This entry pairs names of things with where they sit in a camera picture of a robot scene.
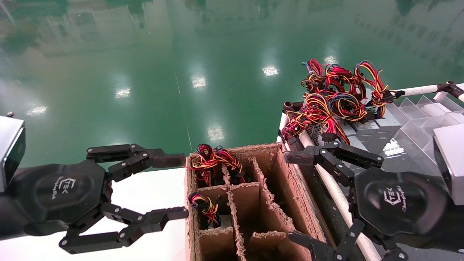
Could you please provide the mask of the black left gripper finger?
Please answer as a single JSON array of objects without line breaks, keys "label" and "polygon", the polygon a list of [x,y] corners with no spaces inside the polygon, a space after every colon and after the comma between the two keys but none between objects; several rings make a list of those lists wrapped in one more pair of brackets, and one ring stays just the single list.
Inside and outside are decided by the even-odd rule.
[{"label": "black left gripper finger", "polygon": [[[185,207],[152,210],[141,214],[111,203],[103,203],[83,218],[70,225],[59,246],[69,254],[81,254],[115,248],[129,247],[146,233],[160,232],[168,221],[186,219]],[[126,225],[120,232],[82,235],[103,218]]]},{"label": "black left gripper finger", "polygon": [[184,154],[167,154],[163,149],[146,149],[137,144],[99,146],[87,149],[86,159],[95,163],[116,162],[108,168],[109,180],[119,182],[150,167],[184,167]]}]

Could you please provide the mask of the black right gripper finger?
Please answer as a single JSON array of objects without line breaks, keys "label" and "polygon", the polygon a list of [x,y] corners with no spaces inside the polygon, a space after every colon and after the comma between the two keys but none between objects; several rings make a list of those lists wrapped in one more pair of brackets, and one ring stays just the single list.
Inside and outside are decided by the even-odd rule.
[{"label": "black right gripper finger", "polygon": [[338,183],[350,188],[355,186],[355,174],[345,162],[365,170],[371,167],[380,168],[384,162],[380,155],[337,141],[324,146],[310,145],[302,151],[286,151],[284,159],[285,162],[295,165],[320,165]]},{"label": "black right gripper finger", "polygon": [[408,222],[388,219],[355,219],[348,233],[336,248],[306,234],[293,231],[288,238],[293,243],[308,248],[314,261],[346,261],[361,233],[369,239],[378,241],[386,254],[382,261],[407,261],[407,254],[396,245],[393,239],[400,233],[408,233]]}]

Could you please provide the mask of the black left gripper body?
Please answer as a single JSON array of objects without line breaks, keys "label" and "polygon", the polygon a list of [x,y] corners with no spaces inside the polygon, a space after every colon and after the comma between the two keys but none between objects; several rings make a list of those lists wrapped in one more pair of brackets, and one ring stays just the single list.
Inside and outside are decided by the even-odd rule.
[{"label": "black left gripper body", "polygon": [[1,193],[1,240],[88,229],[86,216],[97,218],[111,194],[105,169],[92,161],[18,169]]}]

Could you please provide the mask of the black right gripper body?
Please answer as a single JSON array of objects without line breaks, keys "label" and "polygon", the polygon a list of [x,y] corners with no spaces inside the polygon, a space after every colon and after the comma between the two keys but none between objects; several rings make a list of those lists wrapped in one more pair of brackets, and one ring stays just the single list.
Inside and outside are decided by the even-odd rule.
[{"label": "black right gripper body", "polygon": [[353,191],[353,216],[374,242],[463,250],[463,206],[454,204],[440,177],[372,167],[354,177]]}]

